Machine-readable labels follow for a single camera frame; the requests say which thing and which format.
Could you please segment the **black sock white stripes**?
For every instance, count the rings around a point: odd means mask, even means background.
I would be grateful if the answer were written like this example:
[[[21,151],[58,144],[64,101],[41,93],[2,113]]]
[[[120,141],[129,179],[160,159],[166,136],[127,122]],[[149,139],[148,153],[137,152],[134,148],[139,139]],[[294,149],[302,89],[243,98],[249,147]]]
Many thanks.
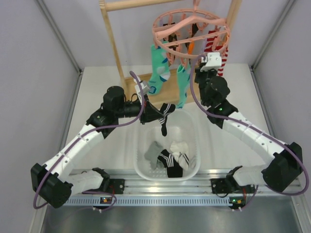
[[[159,122],[161,124],[161,133],[163,136],[167,136],[167,120],[168,120],[168,115],[173,113],[176,109],[175,104],[170,104],[170,103],[164,103],[162,104],[160,108],[160,112],[163,114],[163,118],[159,119]]]

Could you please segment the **pink round clip hanger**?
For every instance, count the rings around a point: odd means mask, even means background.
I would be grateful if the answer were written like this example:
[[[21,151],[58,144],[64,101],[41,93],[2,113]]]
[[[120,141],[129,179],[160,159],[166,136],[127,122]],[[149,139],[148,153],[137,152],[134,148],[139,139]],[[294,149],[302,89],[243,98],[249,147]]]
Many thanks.
[[[152,25],[154,45],[164,49],[169,64],[180,59],[187,61],[205,52],[211,42],[211,51],[225,53],[230,41],[230,28],[225,18],[199,8],[194,0],[192,8],[167,11]]]

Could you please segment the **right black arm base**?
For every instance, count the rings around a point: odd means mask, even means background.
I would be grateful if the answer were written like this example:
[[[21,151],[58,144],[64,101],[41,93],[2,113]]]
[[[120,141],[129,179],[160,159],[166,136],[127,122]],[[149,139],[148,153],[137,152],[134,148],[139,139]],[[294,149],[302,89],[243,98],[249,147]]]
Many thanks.
[[[230,183],[226,178],[211,179],[212,193],[219,197],[226,197],[229,194],[253,194],[254,185],[239,186],[236,183]]]

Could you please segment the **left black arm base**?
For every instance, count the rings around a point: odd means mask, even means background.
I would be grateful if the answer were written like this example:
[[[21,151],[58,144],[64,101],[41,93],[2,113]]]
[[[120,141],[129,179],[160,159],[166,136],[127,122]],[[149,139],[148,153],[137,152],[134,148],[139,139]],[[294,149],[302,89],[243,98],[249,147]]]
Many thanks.
[[[102,184],[97,189],[90,189],[83,193],[109,193],[109,194],[123,194],[125,188],[125,179],[110,179],[109,183]]]

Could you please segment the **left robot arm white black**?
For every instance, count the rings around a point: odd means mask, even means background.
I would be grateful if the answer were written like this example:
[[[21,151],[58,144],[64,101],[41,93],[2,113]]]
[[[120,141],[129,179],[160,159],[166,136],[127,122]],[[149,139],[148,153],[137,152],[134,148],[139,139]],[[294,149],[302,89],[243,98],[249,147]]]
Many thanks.
[[[110,176],[100,168],[93,168],[78,175],[71,175],[76,165],[97,144],[106,139],[115,128],[121,127],[119,119],[131,117],[141,124],[162,118],[164,115],[149,101],[149,85],[141,82],[135,86],[137,99],[126,100],[124,89],[112,86],[103,96],[103,102],[86,121],[78,134],[43,165],[36,163],[31,168],[32,187],[35,197],[59,208],[73,195],[85,191],[106,192]]]

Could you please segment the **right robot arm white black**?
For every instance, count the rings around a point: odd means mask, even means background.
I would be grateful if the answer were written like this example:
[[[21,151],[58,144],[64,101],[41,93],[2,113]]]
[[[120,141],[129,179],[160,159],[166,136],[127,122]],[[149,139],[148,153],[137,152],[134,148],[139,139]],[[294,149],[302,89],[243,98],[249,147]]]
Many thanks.
[[[227,174],[227,188],[239,192],[245,185],[264,185],[285,194],[285,189],[300,174],[306,178],[304,193],[310,184],[303,165],[302,148],[295,142],[287,144],[251,123],[226,97],[230,93],[227,81],[216,70],[199,66],[192,68],[192,82],[198,84],[200,97],[194,98],[198,107],[212,124],[241,140],[263,160],[259,166],[237,166]]]

